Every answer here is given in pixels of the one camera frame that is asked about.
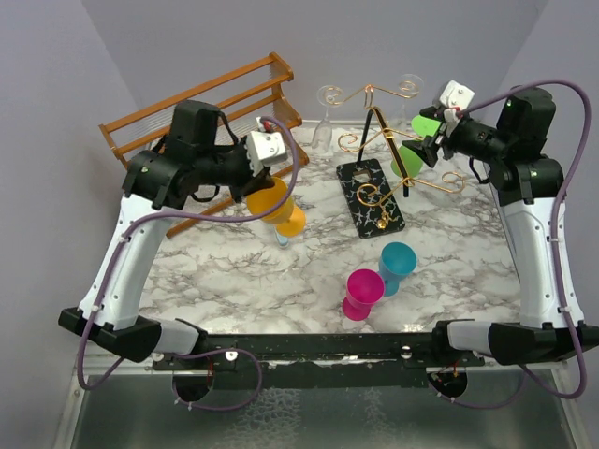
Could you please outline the green plastic goblet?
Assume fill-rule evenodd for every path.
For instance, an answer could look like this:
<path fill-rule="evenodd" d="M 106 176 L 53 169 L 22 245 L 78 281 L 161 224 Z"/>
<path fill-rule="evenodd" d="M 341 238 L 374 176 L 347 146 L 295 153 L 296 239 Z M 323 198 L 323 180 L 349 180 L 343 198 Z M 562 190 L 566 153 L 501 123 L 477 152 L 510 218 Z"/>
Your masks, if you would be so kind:
<path fill-rule="evenodd" d="M 409 176 L 417 176 L 424 162 L 412 150 L 404 147 L 399 140 L 402 138 L 418 139 L 433 136 L 440 125 L 439 121 L 417 115 L 410 123 L 401 122 L 387 126 L 389 129 L 393 129 L 391 133 L 393 136 L 392 142 L 395 144 L 396 153 L 402 159 L 403 166 Z"/>

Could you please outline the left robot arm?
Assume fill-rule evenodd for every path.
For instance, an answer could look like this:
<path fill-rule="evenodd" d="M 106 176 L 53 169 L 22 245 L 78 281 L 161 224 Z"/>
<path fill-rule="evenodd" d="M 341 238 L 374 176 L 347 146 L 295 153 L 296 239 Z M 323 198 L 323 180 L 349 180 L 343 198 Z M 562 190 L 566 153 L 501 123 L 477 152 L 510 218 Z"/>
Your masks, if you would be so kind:
<path fill-rule="evenodd" d="M 80 304 L 61 311 L 60 327 L 80 336 L 78 360 L 88 342 L 140 362 L 153 353 L 174 354 L 183 367 L 206 360 L 200 328 L 180 319 L 160 321 L 139 312 L 141 293 L 158 249 L 197 190 L 226 187 L 235 201 L 272 187 L 270 166 L 284 160 L 288 129 L 260 117 L 258 129 L 240 138 L 215 105 L 184 100 L 168 132 L 128 165 L 118 221 L 95 280 Z"/>

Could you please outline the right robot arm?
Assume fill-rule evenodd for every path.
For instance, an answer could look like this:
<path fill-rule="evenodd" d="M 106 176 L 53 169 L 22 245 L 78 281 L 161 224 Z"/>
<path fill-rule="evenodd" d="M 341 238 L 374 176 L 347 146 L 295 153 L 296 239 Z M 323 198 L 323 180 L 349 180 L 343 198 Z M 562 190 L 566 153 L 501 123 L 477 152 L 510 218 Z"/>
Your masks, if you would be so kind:
<path fill-rule="evenodd" d="M 489 168 L 486 182 L 498 210 L 520 285 L 516 323 L 455 320 L 437 324 L 431 358 L 450 366 L 464 351 L 490 355 L 502 365 L 567 360 L 598 345 L 577 304 L 564 241 L 562 166 L 542 153 L 556 105 L 539 87 L 518 87 L 506 97 L 494 126 L 469 116 L 475 94 L 451 80 L 421 115 L 440 126 L 423 140 L 407 140 L 429 167 L 460 153 Z"/>

